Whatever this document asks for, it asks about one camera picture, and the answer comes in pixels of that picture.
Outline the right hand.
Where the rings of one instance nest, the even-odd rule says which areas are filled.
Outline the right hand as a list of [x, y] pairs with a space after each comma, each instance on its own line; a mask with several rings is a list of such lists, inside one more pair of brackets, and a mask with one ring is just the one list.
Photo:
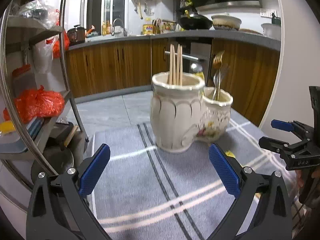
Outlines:
[[296, 171], [300, 203], [315, 208], [319, 205], [319, 166]]

